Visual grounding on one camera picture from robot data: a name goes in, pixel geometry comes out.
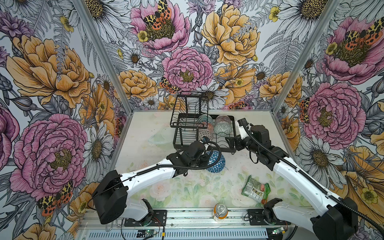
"orange can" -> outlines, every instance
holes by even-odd
[[[228,215],[228,208],[225,204],[219,202],[218,204],[215,205],[214,208],[214,220],[217,222],[221,222],[224,220]]]

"dish rack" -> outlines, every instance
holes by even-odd
[[[190,114],[188,115],[189,118],[195,118],[197,121],[197,118],[199,118],[199,114]],[[210,115],[213,120],[215,120],[219,115]],[[229,135],[226,136],[220,136],[216,133],[213,133],[214,139],[210,139],[211,141],[217,143],[220,146],[220,149],[222,152],[231,152],[234,154],[236,152],[236,149],[234,147],[230,147],[229,139],[228,137],[235,137],[236,136],[236,128],[235,128],[235,118],[233,116],[228,116],[231,119],[231,132]],[[178,149],[183,149],[188,147],[192,142],[197,140],[197,136],[199,135],[199,128],[184,128],[184,127],[178,127],[175,131],[175,136],[173,138],[173,147]]]
[[[208,99],[204,93],[181,92],[176,96],[170,127],[183,129],[207,128],[197,122],[199,117],[208,117]]]

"table surface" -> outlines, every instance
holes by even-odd
[[[267,111],[215,111],[210,114],[231,115],[235,120],[246,118],[254,125],[264,125],[272,144],[285,150],[270,112]],[[153,165],[176,150],[172,139],[165,144],[150,144],[148,139],[164,128],[170,128],[172,112],[135,112],[127,136],[120,151],[115,169],[118,173],[131,172]],[[296,205],[309,207],[308,201],[282,177],[265,165],[254,164],[249,152],[238,151],[234,155],[224,152],[225,168],[219,173],[207,170],[189,170],[188,175],[160,181],[134,194],[134,199],[147,199],[153,208],[213,207],[223,202],[227,207],[261,207],[262,204],[241,194],[249,175],[261,183],[269,183],[275,197]]]

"green snack bag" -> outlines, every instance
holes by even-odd
[[[261,184],[255,179],[252,178],[252,175],[249,175],[247,183],[245,184],[242,195],[247,196],[255,200],[256,202],[260,202],[265,204],[268,199],[268,194],[271,192],[269,184]]]

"vent grille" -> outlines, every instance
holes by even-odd
[[[124,229],[122,230],[126,240],[143,239],[136,238],[137,229]],[[220,228],[220,229],[166,229],[165,239],[172,240],[194,240],[194,239],[255,239],[255,238],[268,238],[265,228]],[[104,230],[90,230],[86,240],[124,240],[121,236],[120,230],[111,230],[106,232]],[[152,237],[151,240],[161,239],[161,232]]]

